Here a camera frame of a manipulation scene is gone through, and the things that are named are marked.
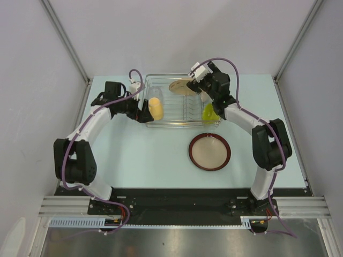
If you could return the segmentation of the beige bird pattern plate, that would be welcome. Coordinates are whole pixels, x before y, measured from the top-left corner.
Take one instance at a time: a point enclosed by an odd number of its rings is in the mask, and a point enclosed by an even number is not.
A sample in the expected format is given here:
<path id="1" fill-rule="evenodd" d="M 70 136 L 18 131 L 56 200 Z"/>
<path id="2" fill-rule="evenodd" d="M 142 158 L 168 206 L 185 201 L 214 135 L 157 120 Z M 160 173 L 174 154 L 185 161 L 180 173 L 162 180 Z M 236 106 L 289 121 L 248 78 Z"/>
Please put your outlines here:
<path id="1" fill-rule="evenodd" d="M 173 81 L 169 85 L 169 90 L 176 94 L 176 95 L 182 95 L 182 96 L 197 96 L 197 93 L 192 91 L 190 88 L 187 87 L 187 83 L 192 82 L 191 79 L 180 79 Z"/>

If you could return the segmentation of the cream yellow handled mug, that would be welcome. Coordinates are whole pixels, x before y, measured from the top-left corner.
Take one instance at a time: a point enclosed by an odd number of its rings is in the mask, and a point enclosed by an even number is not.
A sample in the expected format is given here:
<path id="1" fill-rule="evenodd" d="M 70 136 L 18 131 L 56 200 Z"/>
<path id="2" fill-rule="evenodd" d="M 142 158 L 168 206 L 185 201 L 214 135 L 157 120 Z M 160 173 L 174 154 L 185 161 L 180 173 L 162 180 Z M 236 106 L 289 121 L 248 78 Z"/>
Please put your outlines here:
<path id="1" fill-rule="evenodd" d="M 163 105 L 157 97 L 152 97 L 149 99 L 148 109 L 154 120 L 163 119 Z"/>

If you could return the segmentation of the white bowl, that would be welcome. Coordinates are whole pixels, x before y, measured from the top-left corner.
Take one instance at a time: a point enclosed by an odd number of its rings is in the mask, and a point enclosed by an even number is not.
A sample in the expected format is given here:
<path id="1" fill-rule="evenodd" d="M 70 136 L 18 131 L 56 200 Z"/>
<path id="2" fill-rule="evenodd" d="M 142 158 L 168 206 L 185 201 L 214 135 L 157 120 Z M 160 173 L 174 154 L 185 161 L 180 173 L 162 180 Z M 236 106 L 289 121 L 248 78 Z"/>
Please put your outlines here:
<path id="1" fill-rule="evenodd" d="M 208 94 L 206 92 L 201 93 L 201 101 L 202 102 L 207 102 L 209 99 L 210 99 L 210 97 L 208 96 Z"/>

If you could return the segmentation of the clear glass cup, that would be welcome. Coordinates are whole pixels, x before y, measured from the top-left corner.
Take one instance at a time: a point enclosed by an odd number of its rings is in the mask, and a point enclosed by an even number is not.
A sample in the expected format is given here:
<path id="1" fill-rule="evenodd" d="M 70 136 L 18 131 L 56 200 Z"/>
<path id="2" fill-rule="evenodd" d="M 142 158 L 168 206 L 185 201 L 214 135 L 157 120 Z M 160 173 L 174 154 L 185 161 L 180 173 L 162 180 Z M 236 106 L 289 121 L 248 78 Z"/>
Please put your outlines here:
<path id="1" fill-rule="evenodd" d="M 152 98 L 157 98 L 162 103 L 164 98 L 161 87 L 150 87 L 148 90 L 147 98 L 149 100 Z"/>

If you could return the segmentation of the metal wire dish rack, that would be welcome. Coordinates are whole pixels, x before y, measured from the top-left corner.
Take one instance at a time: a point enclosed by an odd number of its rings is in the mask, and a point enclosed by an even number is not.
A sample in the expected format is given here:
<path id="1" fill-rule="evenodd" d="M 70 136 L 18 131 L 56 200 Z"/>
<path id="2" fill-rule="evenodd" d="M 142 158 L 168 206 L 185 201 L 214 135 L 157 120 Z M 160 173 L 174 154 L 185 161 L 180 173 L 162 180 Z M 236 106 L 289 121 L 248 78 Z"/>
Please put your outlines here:
<path id="1" fill-rule="evenodd" d="M 147 98 L 150 87 L 161 87 L 163 92 L 163 119 L 155 120 L 146 124 L 147 127 L 218 127 L 221 119 L 217 122 L 206 123 L 202 121 L 205 106 L 211 103 L 201 101 L 201 95 L 182 96 L 176 95 L 169 90 L 169 85 L 176 80 L 191 79 L 187 74 L 166 73 L 148 74 L 145 78 L 143 98 Z"/>

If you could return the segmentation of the lime green bowl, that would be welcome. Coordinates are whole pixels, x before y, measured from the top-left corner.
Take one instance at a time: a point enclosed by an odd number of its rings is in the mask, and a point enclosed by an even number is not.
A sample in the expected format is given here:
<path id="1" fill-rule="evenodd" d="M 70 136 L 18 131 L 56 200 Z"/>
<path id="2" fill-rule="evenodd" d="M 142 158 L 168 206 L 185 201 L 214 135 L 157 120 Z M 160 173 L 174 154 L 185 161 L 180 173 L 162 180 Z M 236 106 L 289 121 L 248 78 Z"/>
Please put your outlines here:
<path id="1" fill-rule="evenodd" d="M 202 114 L 202 121 L 206 123 L 217 122 L 220 120 L 220 117 L 214 112 L 212 103 L 209 103 L 205 106 Z"/>

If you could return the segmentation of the red rimmed cream plate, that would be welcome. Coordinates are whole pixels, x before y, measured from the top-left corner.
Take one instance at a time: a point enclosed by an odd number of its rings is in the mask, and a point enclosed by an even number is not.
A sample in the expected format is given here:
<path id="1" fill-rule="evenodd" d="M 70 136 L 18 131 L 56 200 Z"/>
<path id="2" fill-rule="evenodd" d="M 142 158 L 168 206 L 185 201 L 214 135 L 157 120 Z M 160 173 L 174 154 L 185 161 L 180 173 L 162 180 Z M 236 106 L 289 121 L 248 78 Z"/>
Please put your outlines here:
<path id="1" fill-rule="evenodd" d="M 191 162 L 205 171 L 221 170 L 229 163 L 231 154 L 228 142 L 215 133 L 199 134 L 191 140 L 188 146 Z"/>

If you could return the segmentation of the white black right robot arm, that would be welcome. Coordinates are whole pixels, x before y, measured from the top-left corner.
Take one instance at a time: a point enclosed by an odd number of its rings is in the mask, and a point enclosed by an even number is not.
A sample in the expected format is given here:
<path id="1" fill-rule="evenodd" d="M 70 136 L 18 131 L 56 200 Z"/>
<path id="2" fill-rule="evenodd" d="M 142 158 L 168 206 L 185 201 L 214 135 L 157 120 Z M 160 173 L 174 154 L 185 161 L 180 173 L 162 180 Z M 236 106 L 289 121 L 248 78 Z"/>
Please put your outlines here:
<path id="1" fill-rule="evenodd" d="M 230 77 L 220 71 L 189 73 L 187 87 L 193 92 L 206 93 L 214 112 L 222 119 L 238 125 L 252 138 L 252 154 L 257 164 L 254 182 L 247 201 L 248 211 L 261 214 L 271 202 L 277 173 L 285 168 L 292 155 L 285 124 L 281 119 L 265 121 L 243 108 L 230 92 Z"/>

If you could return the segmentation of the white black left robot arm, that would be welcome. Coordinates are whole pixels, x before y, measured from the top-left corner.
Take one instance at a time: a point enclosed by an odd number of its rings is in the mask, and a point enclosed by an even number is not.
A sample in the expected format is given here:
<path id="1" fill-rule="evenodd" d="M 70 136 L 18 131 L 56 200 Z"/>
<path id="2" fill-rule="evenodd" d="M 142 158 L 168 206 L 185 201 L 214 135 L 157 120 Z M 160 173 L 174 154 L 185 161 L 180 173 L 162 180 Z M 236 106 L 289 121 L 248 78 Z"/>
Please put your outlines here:
<path id="1" fill-rule="evenodd" d="M 148 100 L 139 99 L 144 88 L 141 82 L 131 80 L 129 87 L 121 82 L 107 81 L 105 89 L 91 103 L 86 119 L 68 137 L 56 139 L 54 148 L 55 174 L 68 190 L 86 190 L 101 199 L 100 208 L 107 214 L 118 209 L 112 187 L 97 173 L 92 144 L 102 129 L 115 115 L 124 114 L 139 123 L 154 119 L 148 109 Z"/>

